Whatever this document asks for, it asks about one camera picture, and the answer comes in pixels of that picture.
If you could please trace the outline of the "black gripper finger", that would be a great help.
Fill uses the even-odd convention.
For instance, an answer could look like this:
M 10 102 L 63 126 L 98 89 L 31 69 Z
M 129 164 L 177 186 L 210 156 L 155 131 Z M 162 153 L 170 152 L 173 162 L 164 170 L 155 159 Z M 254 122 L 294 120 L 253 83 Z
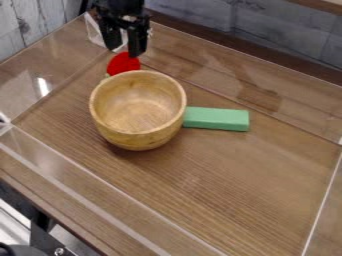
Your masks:
M 149 28 L 131 27 L 129 34 L 129 53 L 131 58 L 139 57 L 147 50 Z
M 99 20 L 99 28 L 107 49 L 115 50 L 123 44 L 121 28 L 107 19 Z

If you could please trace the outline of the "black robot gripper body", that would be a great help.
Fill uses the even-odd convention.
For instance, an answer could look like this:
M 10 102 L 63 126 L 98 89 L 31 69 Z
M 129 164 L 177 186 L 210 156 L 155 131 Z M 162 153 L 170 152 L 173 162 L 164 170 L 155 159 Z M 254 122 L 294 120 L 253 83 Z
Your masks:
M 94 0 L 94 6 L 102 30 L 150 29 L 150 15 L 145 10 L 145 0 Z

